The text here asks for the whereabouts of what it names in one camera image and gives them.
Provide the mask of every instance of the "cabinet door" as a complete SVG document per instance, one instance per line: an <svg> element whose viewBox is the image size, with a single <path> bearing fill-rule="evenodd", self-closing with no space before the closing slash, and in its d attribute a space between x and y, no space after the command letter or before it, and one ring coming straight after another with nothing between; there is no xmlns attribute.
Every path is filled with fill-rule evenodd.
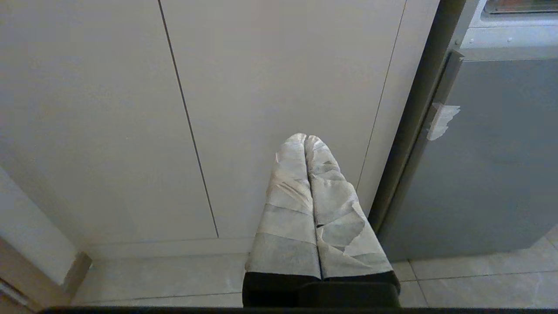
<svg viewBox="0 0 558 314"><path fill-rule="evenodd" d="M219 235L252 236L274 152L320 136L358 183L405 0L163 1Z"/></svg>
<svg viewBox="0 0 558 314"><path fill-rule="evenodd" d="M86 244L216 237L157 2L1 7L13 180Z"/></svg>

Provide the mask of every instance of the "refrigerator door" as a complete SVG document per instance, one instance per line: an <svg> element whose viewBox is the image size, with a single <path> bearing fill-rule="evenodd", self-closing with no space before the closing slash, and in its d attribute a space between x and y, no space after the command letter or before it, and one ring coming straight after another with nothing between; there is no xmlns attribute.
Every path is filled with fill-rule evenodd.
<svg viewBox="0 0 558 314"><path fill-rule="evenodd" d="M453 51L378 238L391 261L527 248L558 222L558 49Z"/></svg>

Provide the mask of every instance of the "tile grout line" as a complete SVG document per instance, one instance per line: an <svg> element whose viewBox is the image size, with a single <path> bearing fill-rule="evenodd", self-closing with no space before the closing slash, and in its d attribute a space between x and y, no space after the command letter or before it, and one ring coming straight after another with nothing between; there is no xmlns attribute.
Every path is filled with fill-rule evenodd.
<svg viewBox="0 0 558 314"><path fill-rule="evenodd" d="M523 273L500 273L500 274L484 274L484 275L470 275L470 276L458 276L458 277L440 277L440 278L428 278L428 279L418 279L417 281L431 281L431 280L441 280L441 279L459 279L459 278L474 278L474 277L488 277L488 276L500 276L500 275L521 275L521 274L537 274L537 273L558 273L558 269L555 270L539 270L536 272L523 272Z"/></svg>
<svg viewBox="0 0 558 314"><path fill-rule="evenodd" d="M188 294L180 296L166 296L166 297L145 297L145 298L128 298L128 299L112 299L112 300L97 300L90 302L79 303L81 305L101 303L101 302L115 302L115 301L136 301L136 300L146 300L146 299L170 299L170 298L184 298L184 297L203 297L203 296L220 296L224 294L239 294L242 292L227 292L227 293L209 293L209 294Z"/></svg>
<svg viewBox="0 0 558 314"><path fill-rule="evenodd" d="M413 276L415 276L415 280L418 284L418 288L420 289L420 292L422 293L422 298L424 299L424 302L426 303L426 307L430 307L430 305L428 304L428 300L426 299L426 295L424 294L424 290L422 290L422 286L420 285L419 278L417 277L417 274L415 273L415 269L413 268L413 265L411 264L411 260L408 259L407 262L409 263L409 266L411 267L411 271L413 272Z"/></svg>
<svg viewBox="0 0 558 314"><path fill-rule="evenodd" d="M552 246L558 251L558 246L554 245L554 242L550 241L549 237L547 237L546 235L544 235L545 239L548 240L548 242L550 242L550 244L552 244Z"/></svg>

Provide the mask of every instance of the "floor tile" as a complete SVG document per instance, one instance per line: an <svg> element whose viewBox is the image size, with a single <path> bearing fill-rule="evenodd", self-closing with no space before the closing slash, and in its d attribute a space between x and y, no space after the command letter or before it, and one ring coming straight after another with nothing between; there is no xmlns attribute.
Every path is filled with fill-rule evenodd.
<svg viewBox="0 0 558 314"><path fill-rule="evenodd" d="M419 283L416 281L406 281L401 283L401 294L399 303L402 307L426 307L426 300L422 295Z"/></svg>
<svg viewBox="0 0 558 314"><path fill-rule="evenodd" d="M242 293L210 294L172 298L146 298L119 301L99 301L86 306L185 306L185 307L242 307Z"/></svg>
<svg viewBox="0 0 558 314"><path fill-rule="evenodd" d="M558 272L421 280L430 307L558 307Z"/></svg>
<svg viewBox="0 0 558 314"><path fill-rule="evenodd" d="M546 238L558 249L558 225L554 226L554 228L546 234Z"/></svg>
<svg viewBox="0 0 558 314"><path fill-rule="evenodd" d="M413 272L411 264L409 264L408 260L391 263L391 266L393 267L393 271L399 281L416 280L415 273Z"/></svg>
<svg viewBox="0 0 558 314"><path fill-rule="evenodd" d="M546 272L558 270L558 250L543 237L531 248L457 258L412 260L417 279Z"/></svg>
<svg viewBox="0 0 558 314"><path fill-rule="evenodd" d="M74 303L242 291L246 254L94 263Z"/></svg>

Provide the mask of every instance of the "white cabinet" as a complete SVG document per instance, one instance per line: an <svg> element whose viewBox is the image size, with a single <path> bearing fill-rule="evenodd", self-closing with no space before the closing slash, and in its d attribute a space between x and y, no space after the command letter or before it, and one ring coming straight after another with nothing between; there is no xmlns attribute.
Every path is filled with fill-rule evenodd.
<svg viewBox="0 0 558 314"><path fill-rule="evenodd" d="M14 181L81 245L216 237L157 2L1 7Z"/></svg>
<svg viewBox="0 0 558 314"><path fill-rule="evenodd" d="M0 166L93 258L249 250L296 132L368 211L437 1L162 1L191 129L157 1L5 1Z"/></svg>
<svg viewBox="0 0 558 314"><path fill-rule="evenodd" d="M320 136L357 186L405 2L162 2L220 237L255 233L274 152L296 132ZM436 2L423 5L431 22Z"/></svg>

